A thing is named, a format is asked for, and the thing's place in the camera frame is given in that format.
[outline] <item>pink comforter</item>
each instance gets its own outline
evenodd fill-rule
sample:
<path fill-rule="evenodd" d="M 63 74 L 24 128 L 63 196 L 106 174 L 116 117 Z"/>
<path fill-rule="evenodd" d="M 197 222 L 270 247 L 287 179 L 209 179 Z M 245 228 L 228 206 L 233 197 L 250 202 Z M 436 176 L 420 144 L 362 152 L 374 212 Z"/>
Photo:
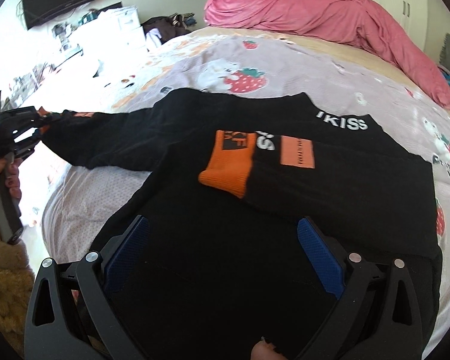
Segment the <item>pink comforter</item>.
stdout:
<path fill-rule="evenodd" d="M 212 26 L 312 36 L 366 50 L 402 71 L 429 97 L 450 109 L 450 87 L 434 62 L 372 0 L 208 0 Z"/>

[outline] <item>blue textured pad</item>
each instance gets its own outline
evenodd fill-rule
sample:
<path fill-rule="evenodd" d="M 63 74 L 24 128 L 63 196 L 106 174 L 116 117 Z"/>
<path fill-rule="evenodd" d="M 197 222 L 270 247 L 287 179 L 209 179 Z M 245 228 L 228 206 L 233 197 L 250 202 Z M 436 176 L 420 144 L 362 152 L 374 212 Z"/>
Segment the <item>blue textured pad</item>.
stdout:
<path fill-rule="evenodd" d="M 337 259 L 308 220 L 299 221 L 297 235 L 325 291 L 340 299 L 345 290 L 345 284 L 343 269 Z"/>
<path fill-rule="evenodd" d="M 150 228 L 147 218 L 141 218 L 128 233 L 104 269 L 103 291 L 107 296 L 119 292 L 125 285 L 128 275 L 142 254 L 147 243 Z"/>

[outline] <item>metal screw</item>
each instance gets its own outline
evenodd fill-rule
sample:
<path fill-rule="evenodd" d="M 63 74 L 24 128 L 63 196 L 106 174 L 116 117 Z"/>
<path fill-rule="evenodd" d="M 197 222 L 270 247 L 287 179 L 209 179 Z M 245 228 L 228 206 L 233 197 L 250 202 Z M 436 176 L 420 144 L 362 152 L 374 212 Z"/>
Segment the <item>metal screw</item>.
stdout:
<path fill-rule="evenodd" d="M 98 253 L 96 251 L 91 251 L 89 254 L 87 254 L 87 257 L 85 257 L 85 259 L 89 263 L 94 262 L 97 258 L 98 258 Z"/>
<path fill-rule="evenodd" d="M 42 267 L 48 268 L 50 265 L 52 265 L 53 260 L 51 258 L 45 259 L 42 261 Z"/>
<path fill-rule="evenodd" d="M 402 259 L 396 259 L 394 264 L 397 268 L 405 268 L 405 263 Z"/>
<path fill-rule="evenodd" d="M 358 253 L 350 253 L 348 258 L 354 263 L 359 263 L 360 261 L 362 261 L 362 256 L 360 256 Z"/>

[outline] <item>ribbed cuff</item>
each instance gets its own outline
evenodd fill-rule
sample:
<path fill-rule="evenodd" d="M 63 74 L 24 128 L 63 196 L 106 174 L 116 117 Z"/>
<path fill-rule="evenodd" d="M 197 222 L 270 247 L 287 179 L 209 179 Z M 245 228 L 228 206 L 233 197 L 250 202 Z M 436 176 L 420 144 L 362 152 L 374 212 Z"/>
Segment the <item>ribbed cuff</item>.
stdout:
<path fill-rule="evenodd" d="M 0 240 L 0 269 L 11 271 L 28 268 L 28 255 L 25 244 L 8 245 Z"/>

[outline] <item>red strawberry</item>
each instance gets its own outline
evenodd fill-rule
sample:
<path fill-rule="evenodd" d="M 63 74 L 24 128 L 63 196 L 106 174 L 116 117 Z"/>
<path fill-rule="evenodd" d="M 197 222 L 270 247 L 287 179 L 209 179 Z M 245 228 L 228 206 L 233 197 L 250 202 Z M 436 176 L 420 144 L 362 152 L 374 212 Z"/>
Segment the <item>red strawberry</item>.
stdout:
<path fill-rule="evenodd" d="M 225 79 L 224 83 L 232 86 L 229 89 L 232 93 L 253 92 L 267 84 L 264 74 L 257 69 L 245 68 L 233 73 L 234 76 L 238 77 L 237 80 Z"/>
<path fill-rule="evenodd" d="M 437 201 L 437 234 L 442 236 L 445 232 L 445 216 L 443 215 L 443 209 L 440 203 Z"/>
<path fill-rule="evenodd" d="M 257 42 L 253 40 L 244 40 L 243 45 L 247 50 L 255 50 L 258 47 Z"/>

